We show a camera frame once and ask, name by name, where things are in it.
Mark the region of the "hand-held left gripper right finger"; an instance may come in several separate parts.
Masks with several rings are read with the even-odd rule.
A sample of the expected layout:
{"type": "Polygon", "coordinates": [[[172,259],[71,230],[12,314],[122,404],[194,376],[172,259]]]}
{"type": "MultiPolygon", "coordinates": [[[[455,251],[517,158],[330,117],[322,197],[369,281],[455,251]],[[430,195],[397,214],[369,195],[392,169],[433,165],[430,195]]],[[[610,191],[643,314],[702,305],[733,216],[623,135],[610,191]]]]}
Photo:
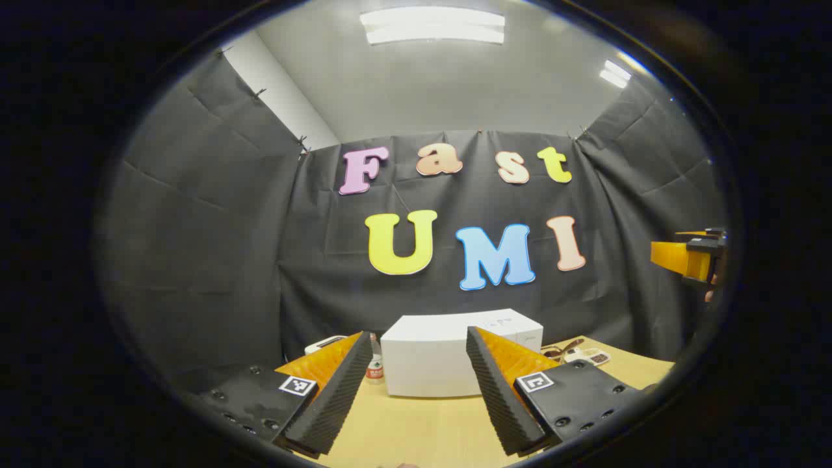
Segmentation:
{"type": "Polygon", "coordinates": [[[506,455],[583,436],[644,396],[590,359],[558,363],[481,327],[467,327],[466,352],[506,455]]]}

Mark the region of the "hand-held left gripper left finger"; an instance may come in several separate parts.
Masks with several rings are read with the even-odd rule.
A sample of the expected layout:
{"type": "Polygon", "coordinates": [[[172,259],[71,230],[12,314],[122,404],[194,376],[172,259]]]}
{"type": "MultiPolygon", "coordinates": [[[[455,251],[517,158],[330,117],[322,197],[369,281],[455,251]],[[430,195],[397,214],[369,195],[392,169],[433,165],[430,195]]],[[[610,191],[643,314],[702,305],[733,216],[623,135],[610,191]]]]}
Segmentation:
{"type": "Polygon", "coordinates": [[[277,368],[237,365],[189,393],[262,443],[317,459],[341,433],[372,358],[362,331],[277,368]]]}

